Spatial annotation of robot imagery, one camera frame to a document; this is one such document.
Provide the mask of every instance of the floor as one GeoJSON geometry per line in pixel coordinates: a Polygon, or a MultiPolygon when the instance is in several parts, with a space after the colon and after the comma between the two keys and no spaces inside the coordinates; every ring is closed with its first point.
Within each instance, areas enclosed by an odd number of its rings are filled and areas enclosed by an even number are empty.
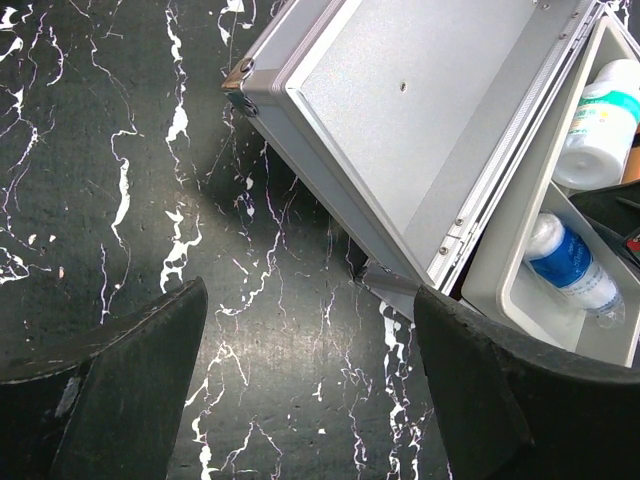
{"type": "Polygon", "coordinates": [[[169,479],[448,479],[413,330],[219,91],[281,4],[0,8],[0,360],[201,276],[169,479]]]}

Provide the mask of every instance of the bottle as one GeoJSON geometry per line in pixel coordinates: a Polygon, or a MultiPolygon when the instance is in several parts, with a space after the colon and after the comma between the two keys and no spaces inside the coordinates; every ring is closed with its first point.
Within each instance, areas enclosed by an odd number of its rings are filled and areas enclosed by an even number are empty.
{"type": "Polygon", "coordinates": [[[553,213],[538,214],[524,260],[604,328],[624,323],[622,295],[584,240],[553,213]]]}
{"type": "Polygon", "coordinates": [[[576,190],[620,182],[640,122],[640,63],[615,60],[585,87],[553,172],[553,180],[576,190]]]}

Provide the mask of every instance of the orange object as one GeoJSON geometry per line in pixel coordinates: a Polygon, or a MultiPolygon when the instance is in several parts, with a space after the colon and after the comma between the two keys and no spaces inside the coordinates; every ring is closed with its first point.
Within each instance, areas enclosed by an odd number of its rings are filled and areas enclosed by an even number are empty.
{"type": "Polygon", "coordinates": [[[640,180],[640,127],[636,130],[636,136],[633,138],[633,145],[627,158],[627,166],[622,176],[622,184],[635,182],[640,180]]]}

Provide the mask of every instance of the blue label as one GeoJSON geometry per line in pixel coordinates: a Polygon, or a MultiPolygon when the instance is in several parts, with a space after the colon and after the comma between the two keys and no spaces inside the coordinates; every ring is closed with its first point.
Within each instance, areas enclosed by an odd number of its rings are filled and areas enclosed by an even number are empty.
{"type": "Polygon", "coordinates": [[[592,261],[593,257],[584,240],[565,228],[558,248],[546,257],[531,260],[531,266],[553,286],[564,288],[580,280],[592,261]]]}

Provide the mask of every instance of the case hinge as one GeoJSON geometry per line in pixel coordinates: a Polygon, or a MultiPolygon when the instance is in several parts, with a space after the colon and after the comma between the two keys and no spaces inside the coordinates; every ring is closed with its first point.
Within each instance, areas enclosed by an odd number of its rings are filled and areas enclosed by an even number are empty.
{"type": "MultiPolygon", "coordinates": [[[[573,41],[573,45],[571,45],[572,50],[575,50],[576,48],[578,48],[580,43],[582,43],[582,41],[589,36],[589,33],[591,33],[590,27],[593,26],[594,19],[601,8],[602,8],[602,5],[600,5],[599,3],[594,5],[591,8],[591,11],[587,14],[587,17],[582,21],[582,24],[578,29],[578,34],[576,35],[576,39],[573,41]]],[[[573,15],[578,16],[580,14],[579,12],[576,12],[573,15]]]]}
{"type": "Polygon", "coordinates": [[[461,241],[462,245],[460,246],[460,250],[458,250],[458,254],[456,255],[456,259],[453,262],[453,265],[457,265],[463,255],[467,253],[467,249],[470,245],[475,245],[474,238],[476,236],[476,231],[478,230],[478,223],[474,223],[467,234],[467,238],[464,241],[461,241]]]}
{"type": "Polygon", "coordinates": [[[243,91],[244,82],[251,76],[254,67],[255,62],[252,58],[240,60],[222,84],[222,91],[232,105],[247,117],[255,117],[258,114],[258,107],[243,91]]]}

